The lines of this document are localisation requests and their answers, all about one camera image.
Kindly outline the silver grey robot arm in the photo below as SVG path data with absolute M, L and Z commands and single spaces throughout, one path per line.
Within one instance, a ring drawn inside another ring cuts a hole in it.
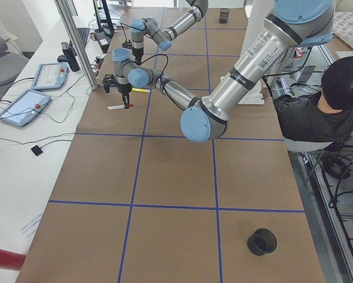
M 225 133 L 231 109 L 288 49 L 320 45 L 332 38 L 334 1 L 275 1 L 265 16 L 263 30 L 236 64 L 210 95 L 197 97 L 163 71 L 140 65 L 145 36 L 162 50 L 168 50 L 173 40 L 206 15 L 207 1 L 190 1 L 189 4 L 190 10 L 165 30 L 159 28 L 154 18 L 134 20 L 131 24 L 132 48 L 114 49 L 112 60 L 115 81 L 125 100 L 133 87 L 159 89 L 182 110 L 182 133 L 196 143 Z
M 187 1 L 190 9 L 167 29 L 162 30 L 154 17 L 134 19 L 131 27 L 132 54 L 135 62 L 140 65 L 144 55 L 144 37 L 147 35 L 162 51 L 171 47 L 171 42 L 187 31 L 206 15 L 209 1 Z

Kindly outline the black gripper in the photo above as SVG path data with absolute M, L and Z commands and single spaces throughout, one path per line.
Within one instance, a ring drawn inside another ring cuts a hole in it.
M 142 64 L 143 50 L 133 50 L 133 55 L 135 57 L 135 63 L 137 65 Z
M 130 95 L 129 95 L 129 93 L 132 92 L 132 85 L 130 83 L 128 83 L 128 84 L 117 83 L 116 87 L 117 87 L 118 91 L 122 94 L 125 109 L 130 108 Z

